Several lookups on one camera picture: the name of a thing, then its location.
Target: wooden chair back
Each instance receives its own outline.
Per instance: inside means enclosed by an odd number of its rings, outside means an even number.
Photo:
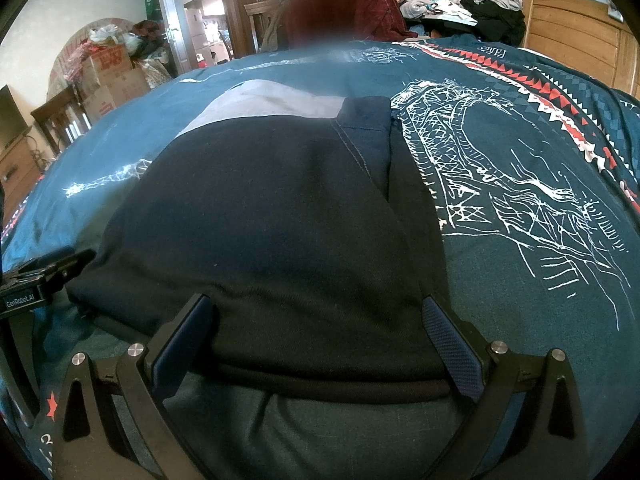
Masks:
[[[254,38],[254,48],[260,52],[260,45],[264,38],[264,33],[269,27],[271,20],[278,13],[280,0],[263,0],[254,4],[246,4],[244,10],[249,15],[251,23],[251,34]]]
[[[31,116],[56,155],[62,151],[60,143],[65,147],[69,146],[78,135],[87,133],[91,127],[72,86],[66,87],[40,108],[36,108]]]

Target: black clothing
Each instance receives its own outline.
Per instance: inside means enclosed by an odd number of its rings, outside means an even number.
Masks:
[[[178,137],[67,290],[129,339],[207,294],[220,321],[200,367],[234,383],[337,402],[449,393],[420,318],[423,298],[449,301],[438,218],[386,98]]]
[[[501,42],[520,46],[527,27],[521,10],[503,9],[494,2],[476,4],[473,0],[461,0],[460,4],[478,20],[476,34],[483,41]]]

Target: gray fabric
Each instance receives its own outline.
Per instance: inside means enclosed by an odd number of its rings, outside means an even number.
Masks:
[[[315,96],[273,81],[252,79],[214,99],[178,136],[205,124],[238,117],[290,115],[333,119],[340,113],[343,102],[344,97]]]
[[[419,18],[427,12],[430,3],[431,0],[407,0],[400,6],[400,12],[408,20]]]
[[[411,27],[409,27],[409,30],[412,32],[415,32],[416,34],[418,34],[418,36],[424,36],[425,35],[425,31],[424,31],[424,25],[421,23],[417,23],[416,25],[412,25]]]

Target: wooden cabinet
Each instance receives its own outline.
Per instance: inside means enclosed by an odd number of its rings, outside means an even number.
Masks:
[[[0,180],[4,189],[3,227],[39,178],[40,170],[31,155],[26,137],[14,140],[0,153]]]

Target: bed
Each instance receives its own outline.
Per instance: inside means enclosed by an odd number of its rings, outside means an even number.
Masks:
[[[97,248],[162,149],[213,99],[252,79],[391,98],[440,208],[452,306],[517,352],[567,352],[594,478],[640,413],[640,369],[627,366],[640,359],[640,102],[545,57],[466,35],[260,54],[188,73],[108,114],[62,154],[6,236],[4,268],[62,246]],[[34,428],[20,423],[6,392],[0,399],[44,472],[69,359],[126,347],[65,293],[36,311]],[[485,466],[500,457],[520,402]],[[224,479],[420,478],[468,410],[453,397],[391,406],[287,399],[195,374],[165,406]]]

